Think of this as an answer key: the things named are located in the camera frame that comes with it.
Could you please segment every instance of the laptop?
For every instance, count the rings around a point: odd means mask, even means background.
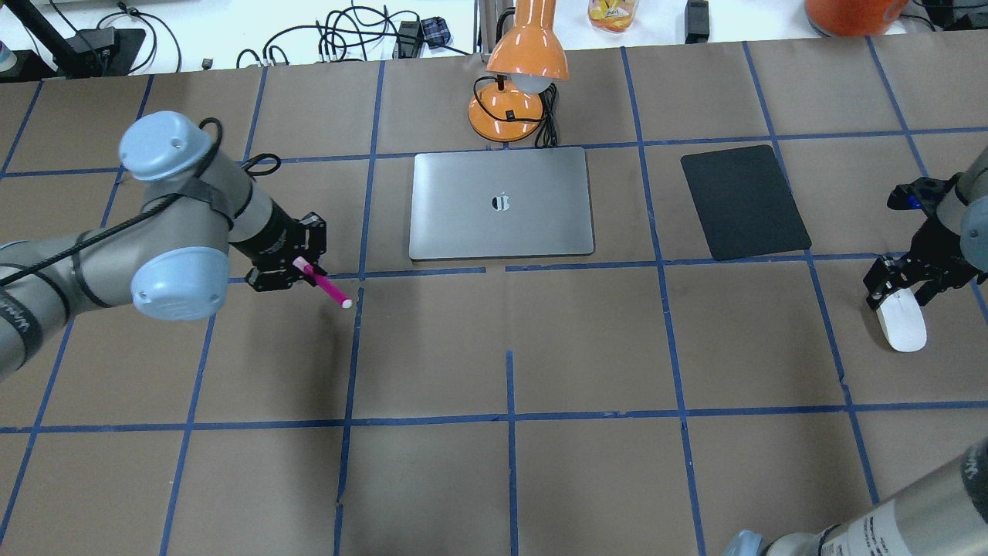
[[[593,251],[583,148],[415,156],[408,241],[413,260]]]

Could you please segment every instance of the marker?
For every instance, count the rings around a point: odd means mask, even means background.
[[[339,288],[333,285],[329,281],[329,278],[319,274],[312,268],[312,264],[302,257],[296,257],[294,261],[291,262],[295,268],[302,271],[302,274],[311,278],[317,286],[322,288],[322,291],[329,294],[329,297],[333,298],[333,301],[340,304],[343,309],[350,309],[354,305],[354,300],[347,297],[347,294],[343,293]]]

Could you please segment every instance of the orange desk lamp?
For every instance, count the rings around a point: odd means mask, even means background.
[[[482,137],[496,141],[524,139],[543,117],[538,94],[553,79],[569,79],[566,53],[552,32],[555,0],[519,0],[515,26],[491,52],[487,71],[474,83],[467,109],[470,125]],[[476,90],[484,79],[495,82]]]

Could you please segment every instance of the light bulb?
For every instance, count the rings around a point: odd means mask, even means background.
[[[523,93],[537,95],[549,88],[552,79],[541,75],[528,75],[526,73],[512,73],[511,80]]]

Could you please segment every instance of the mouse pad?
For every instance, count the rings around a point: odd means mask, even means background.
[[[714,260],[809,248],[770,146],[688,154],[680,163]]]

